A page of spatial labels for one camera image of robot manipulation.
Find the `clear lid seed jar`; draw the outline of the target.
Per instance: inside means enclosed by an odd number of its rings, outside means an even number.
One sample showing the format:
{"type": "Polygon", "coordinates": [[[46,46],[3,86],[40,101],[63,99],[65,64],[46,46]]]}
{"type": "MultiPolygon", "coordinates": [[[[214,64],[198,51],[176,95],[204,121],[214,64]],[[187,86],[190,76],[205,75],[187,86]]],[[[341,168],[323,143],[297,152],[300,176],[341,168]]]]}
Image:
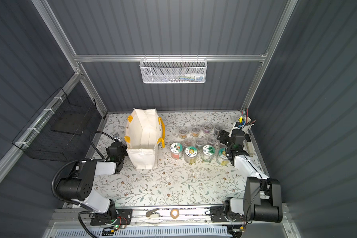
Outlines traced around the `clear lid seed jar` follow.
{"type": "Polygon", "coordinates": [[[210,134],[214,130],[214,127],[211,123],[204,123],[202,125],[202,131],[204,134],[210,134]]]}

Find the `white canvas tote bag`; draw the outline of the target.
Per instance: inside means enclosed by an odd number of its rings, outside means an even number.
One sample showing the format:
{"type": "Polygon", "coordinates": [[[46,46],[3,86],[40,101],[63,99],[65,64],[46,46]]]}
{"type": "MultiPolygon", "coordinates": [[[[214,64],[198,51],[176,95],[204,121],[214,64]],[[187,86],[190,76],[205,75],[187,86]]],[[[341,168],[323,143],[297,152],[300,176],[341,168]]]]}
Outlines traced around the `white canvas tote bag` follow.
{"type": "Polygon", "coordinates": [[[158,148],[165,147],[165,125],[156,109],[134,109],[127,118],[124,139],[137,170],[157,168],[158,148]]]}

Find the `sunflower bottom seed jar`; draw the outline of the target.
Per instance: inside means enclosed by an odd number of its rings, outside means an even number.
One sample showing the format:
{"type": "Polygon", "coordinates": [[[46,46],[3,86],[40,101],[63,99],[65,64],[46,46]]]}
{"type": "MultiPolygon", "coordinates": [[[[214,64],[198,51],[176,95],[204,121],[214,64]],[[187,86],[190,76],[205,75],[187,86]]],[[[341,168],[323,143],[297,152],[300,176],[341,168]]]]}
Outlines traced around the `sunflower bottom seed jar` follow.
{"type": "Polygon", "coordinates": [[[189,146],[184,151],[184,160],[189,164],[194,164],[197,161],[198,150],[194,146],[189,146]]]}

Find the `orange label seed jar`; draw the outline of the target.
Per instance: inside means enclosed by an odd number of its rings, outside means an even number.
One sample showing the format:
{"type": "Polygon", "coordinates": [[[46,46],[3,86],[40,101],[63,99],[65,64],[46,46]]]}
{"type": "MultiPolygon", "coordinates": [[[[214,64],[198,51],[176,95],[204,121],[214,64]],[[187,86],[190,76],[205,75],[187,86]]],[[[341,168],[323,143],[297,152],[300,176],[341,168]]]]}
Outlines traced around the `orange label seed jar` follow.
{"type": "Polygon", "coordinates": [[[191,128],[191,136],[192,137],[199,137],[200,132],[201,132],[201,128],[198,126],[194,126],[191,128]]]}

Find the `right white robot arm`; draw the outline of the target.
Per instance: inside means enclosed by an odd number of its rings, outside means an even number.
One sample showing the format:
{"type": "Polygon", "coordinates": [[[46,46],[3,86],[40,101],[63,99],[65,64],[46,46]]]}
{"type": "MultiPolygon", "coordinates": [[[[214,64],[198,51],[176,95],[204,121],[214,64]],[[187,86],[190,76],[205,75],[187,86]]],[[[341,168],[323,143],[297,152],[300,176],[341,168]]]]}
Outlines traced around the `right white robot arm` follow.
{"type": "Polygon", "coordinates": [[[283,219],[281,185],[277,179],[261,172],[251,160],[245,145],[250,136],[240,129],[221,130],[217,140],[225,145],[225,156],[231,165],[247,177],[244,196],[228,197],[224,202],[225,218],[234,221],[239,216],[244,222],[280,223],[283,219]]]}

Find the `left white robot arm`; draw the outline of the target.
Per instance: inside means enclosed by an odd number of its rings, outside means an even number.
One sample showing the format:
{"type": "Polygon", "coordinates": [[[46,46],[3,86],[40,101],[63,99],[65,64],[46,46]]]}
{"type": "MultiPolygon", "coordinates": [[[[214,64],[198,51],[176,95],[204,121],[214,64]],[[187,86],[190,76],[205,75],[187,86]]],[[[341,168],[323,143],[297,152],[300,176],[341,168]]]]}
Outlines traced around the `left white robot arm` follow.
{"type": "Polygon", "coordinates": [[[115,203],[94,189],[94,178],[118,174],[123,168],[127,147],[113,142],[106,149],[108,160],[77,160],[61,167],[52,179],[52,194],[59,200],[85,208],[101,224],[117,220],[115,203]]]}

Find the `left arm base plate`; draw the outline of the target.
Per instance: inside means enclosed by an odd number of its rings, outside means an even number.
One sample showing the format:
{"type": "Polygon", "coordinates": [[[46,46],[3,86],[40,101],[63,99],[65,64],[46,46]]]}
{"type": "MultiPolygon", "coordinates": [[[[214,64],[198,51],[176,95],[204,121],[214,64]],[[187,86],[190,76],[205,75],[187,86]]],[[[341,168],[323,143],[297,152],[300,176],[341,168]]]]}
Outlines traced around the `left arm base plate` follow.
{"type": "Polygon", "coordinates": [[[130,225],[132,219],[132,209],[117,209],[115,215],[110,215],[110,213],[98,214],[94,213],[90,216],[91,226],[105,226],[105,225],[130,225]]]}

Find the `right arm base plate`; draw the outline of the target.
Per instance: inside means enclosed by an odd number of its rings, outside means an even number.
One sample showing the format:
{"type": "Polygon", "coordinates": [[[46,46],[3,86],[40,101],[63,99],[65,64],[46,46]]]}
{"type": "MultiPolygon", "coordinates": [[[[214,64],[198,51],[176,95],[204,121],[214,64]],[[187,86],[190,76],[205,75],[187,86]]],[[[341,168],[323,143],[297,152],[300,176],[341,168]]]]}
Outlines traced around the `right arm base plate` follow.
{"type": "Polygon", "coordinates": [[[244,215],[239,213],[234,213],[230,210],[225,210],[224,206],[211,206],[210,207],[210,217],[213,223],[222,222],[242,222],[246,221],[244,215]]]}

